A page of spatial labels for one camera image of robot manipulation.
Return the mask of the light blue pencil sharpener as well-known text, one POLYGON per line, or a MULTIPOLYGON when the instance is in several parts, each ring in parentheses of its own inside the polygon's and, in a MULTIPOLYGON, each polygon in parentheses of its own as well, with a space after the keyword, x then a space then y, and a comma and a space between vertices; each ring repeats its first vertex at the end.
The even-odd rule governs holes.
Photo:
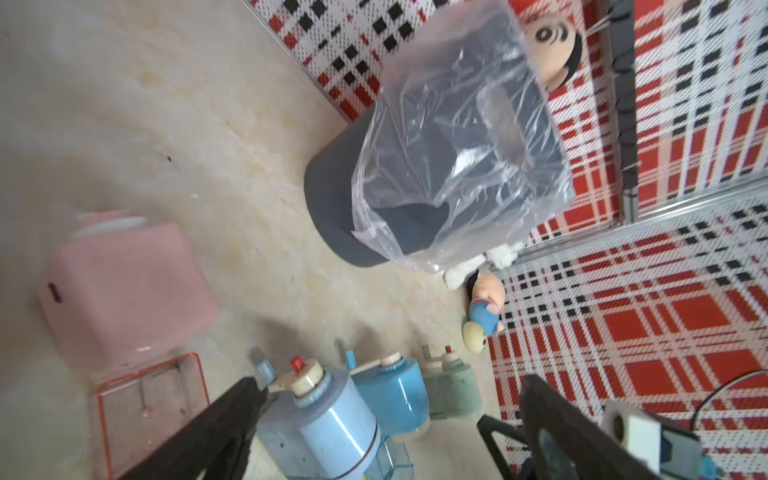
POLYGON ((351 376, 314 359, 294 357, 279 375, 258 347, 249 352, 267 393, 256 435, 288 479, 361 479, 381 430, 351 376))

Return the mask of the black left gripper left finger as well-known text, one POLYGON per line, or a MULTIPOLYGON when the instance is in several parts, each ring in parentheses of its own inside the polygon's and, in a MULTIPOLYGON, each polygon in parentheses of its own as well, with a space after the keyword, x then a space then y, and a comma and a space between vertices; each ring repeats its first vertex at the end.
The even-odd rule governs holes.
POLYGON ((242 479, 268 394, 244 377, 124 479, 242 479))

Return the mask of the bright blue pencil sharpener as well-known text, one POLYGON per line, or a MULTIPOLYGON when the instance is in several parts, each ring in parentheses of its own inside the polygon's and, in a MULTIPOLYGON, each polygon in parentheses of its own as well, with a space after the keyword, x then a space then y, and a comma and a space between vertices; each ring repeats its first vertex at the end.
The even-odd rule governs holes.
POLYGON ((419 364, 395 351, 365 364, 357 364, 352 350, 346 366, 369 406, 383 437, 398 441, 418 437, 430 426, 430 404, 419 364))

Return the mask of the pink pencil sharpener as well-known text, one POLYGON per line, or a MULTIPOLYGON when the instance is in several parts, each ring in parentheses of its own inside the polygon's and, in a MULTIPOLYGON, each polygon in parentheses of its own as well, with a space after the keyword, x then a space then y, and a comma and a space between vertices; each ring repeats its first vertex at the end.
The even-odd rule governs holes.
POLYGON ((181 228, 127 210, 80 215, 41 272, 38 299, 61 357, 96 377, 159 358, 218 317, 181 228))

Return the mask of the blue sharpener shavings tray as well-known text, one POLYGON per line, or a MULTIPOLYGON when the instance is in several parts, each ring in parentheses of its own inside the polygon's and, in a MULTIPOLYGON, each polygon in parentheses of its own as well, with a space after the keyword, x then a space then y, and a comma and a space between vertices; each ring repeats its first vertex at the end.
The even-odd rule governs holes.
POLYGON ((387 437, 365 471, 366 480, 413 480, 414 465, 403 442, 387 437))

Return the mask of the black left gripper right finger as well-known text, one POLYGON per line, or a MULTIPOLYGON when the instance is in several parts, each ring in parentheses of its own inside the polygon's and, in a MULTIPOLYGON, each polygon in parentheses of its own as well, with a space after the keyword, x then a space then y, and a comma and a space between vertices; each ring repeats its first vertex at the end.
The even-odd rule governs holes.
POLYGON ((544 379, 523 377, 519 406, 538 479, 658 477, 544 379))

